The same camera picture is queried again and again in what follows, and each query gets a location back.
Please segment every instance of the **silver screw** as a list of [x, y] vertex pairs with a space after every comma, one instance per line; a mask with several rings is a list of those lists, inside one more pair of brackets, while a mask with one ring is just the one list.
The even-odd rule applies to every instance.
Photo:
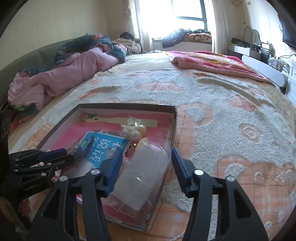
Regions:
[[195, 174], [195, 175], [198, 175], [198, 176], [201, 176], [201, 175], [204, 174], [204, 171], [201, 170], [201, 169], [196, 169], [196, 170], [194, 171], [194, 174]]
[[234, 182], [235, 178], [233, 176], [227, 176], [226, 179], [230, 182]]
[[92, 175], [97, 175], [97, 174], [100, 174], [100, 173], [101, 173], [101, 171], [99, 169], [92, 169], [91, 170]]
[[61, 181], [61, 182], [64, 182], [64, 181], [66, 181], [66, 180], [68, 180], [68, 177], [67, 176], [60, 176], [59, 177], [59, 180]]

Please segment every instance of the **white curtain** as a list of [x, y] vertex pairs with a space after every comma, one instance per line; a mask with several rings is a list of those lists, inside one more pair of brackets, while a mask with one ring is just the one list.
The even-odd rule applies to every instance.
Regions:
[[228, 20], [224, 0], [205, 0], [208, 28], [212, 33], [212, 51], [228, 54]]
[[149, 18], [153, 16], [147, 15], [148, 13], [145, 11], [147, 0], [129, 0], [129, 3], [135, 37], [139, 36], [143, 52], [150, 52], [152, 51], [152, 38], [149, 36], [149, 26], [147, 24], [149, 23]]

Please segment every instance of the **pink blanket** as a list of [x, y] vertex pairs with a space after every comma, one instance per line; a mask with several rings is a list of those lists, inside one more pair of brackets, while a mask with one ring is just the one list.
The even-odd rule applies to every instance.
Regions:
[[258, 74], [255, 70], [234, 56], [206, 51], [170, 51], [167, 54], [170, 61], [180, 69], [197, 69], [218, 74], [245, 77], [274, 85], [269, 78]]
[[15, 107], [35, 103], [40, 111], [56, 96], [117, 63], [116, 57], [104, 53], [103, 47], [97, 46], [75, 53], [54, 69], [32, 77], [24, 76], [24, 72], [17, 73], [9, 85], [8, 101]]

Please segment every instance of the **dresser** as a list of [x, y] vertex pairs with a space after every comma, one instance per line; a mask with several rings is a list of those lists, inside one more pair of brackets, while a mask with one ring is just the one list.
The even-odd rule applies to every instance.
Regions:
[[296, 62], [291, 63], [285, 96], [296, 106]]

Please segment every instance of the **blue book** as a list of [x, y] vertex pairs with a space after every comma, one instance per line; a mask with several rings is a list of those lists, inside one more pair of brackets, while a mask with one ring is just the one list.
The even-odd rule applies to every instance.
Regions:
[[117, 147], [121, 147], [126, 152], [130, 144], [130, 141], [123, 137], [90, 131], [80, 142], [77, 151], [85, 150], [92, 139], [94, 139], [92, 147], [84, 159], [91, 162], [95, 168], [98, 168], [103, 160], [111, 158], [113, 151]]

